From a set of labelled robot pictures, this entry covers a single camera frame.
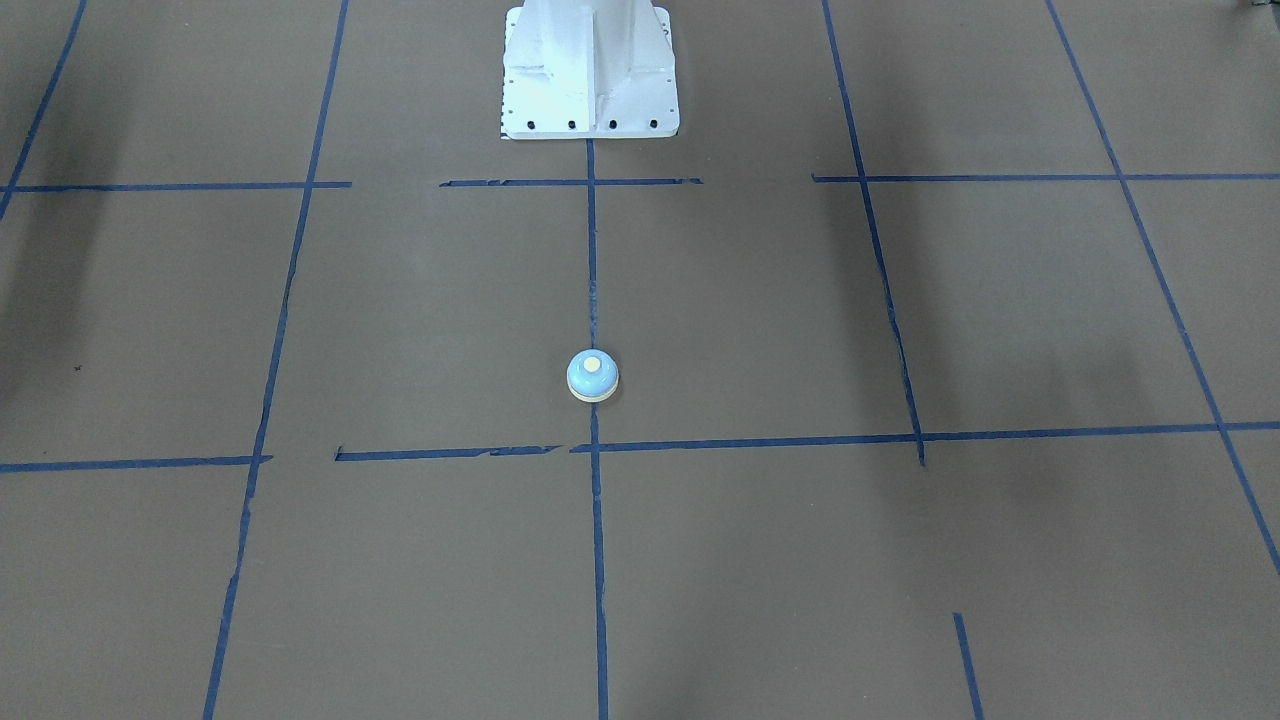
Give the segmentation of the blue white call bell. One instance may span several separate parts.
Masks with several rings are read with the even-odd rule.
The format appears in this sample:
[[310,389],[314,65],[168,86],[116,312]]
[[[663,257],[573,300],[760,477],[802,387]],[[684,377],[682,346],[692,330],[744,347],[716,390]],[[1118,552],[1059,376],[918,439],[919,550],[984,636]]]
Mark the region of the blue white call bell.
[[585,348],[575,354],[564,370],[570,393],[586,404],[608,400],[620,388],[620,366],[600,348]]

